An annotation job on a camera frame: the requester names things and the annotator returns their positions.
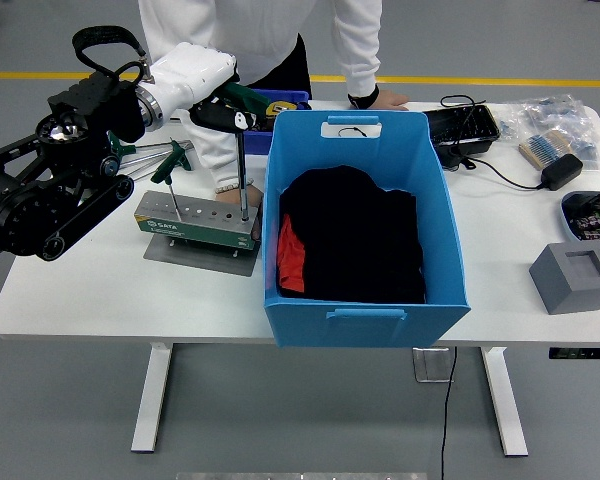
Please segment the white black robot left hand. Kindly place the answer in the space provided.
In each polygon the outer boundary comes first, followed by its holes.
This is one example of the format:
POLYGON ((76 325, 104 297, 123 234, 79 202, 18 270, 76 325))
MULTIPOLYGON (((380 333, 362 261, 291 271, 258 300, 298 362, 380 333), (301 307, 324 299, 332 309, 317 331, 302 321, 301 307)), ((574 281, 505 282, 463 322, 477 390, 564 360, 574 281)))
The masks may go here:
POLYGON ((232 81, 234 56, 182 42, 151 67, 151 76, 137 86, 145 128, 161 128, 176 111, 189 113, 201 127, 225 133, 253 128, 257 114, 229 98, 228 87, 241 90, 232 81))

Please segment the person's left hand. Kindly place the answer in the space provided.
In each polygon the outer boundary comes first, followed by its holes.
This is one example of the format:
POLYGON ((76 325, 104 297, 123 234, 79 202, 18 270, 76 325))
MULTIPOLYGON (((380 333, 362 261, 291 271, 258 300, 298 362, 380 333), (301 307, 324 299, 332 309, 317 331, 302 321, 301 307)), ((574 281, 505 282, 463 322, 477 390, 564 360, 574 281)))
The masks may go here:
POLYGON ((380 90, 371 108, 373 110, 407 111, 409 97, 391 90, 380 90))

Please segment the person's right hand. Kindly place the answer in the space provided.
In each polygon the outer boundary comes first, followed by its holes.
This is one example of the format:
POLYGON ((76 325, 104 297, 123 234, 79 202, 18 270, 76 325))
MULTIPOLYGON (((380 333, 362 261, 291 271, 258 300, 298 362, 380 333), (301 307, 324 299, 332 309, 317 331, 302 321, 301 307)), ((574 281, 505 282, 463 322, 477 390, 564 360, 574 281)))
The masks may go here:
MULTIPOLYGON (((232 189, 217 193, 215 199, 224 203, 240 204, 240 191, 238 189, 232 189)), ((254 241, 259 241, 261 237, 263 193, 254 185, 248 185, 247 200, 250 206, 257 208, 257 216, 251 231, 251 237, 254 241)))

